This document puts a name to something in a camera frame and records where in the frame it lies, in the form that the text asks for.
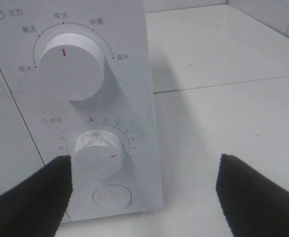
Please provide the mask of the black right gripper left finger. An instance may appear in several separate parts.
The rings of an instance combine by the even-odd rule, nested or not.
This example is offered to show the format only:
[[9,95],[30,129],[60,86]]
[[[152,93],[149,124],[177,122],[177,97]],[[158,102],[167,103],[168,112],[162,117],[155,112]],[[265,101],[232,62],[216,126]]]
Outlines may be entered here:
[[72,194],[71,156],[58,156],[0,195],[0,237],[53,237]]

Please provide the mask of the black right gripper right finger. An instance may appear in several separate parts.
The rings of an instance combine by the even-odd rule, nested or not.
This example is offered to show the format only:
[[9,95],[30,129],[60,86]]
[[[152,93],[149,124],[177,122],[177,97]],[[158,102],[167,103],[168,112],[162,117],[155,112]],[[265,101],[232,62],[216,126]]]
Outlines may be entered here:
[[221,156],[216,192],[235,237],[289,237],[289,192],[238,157]]

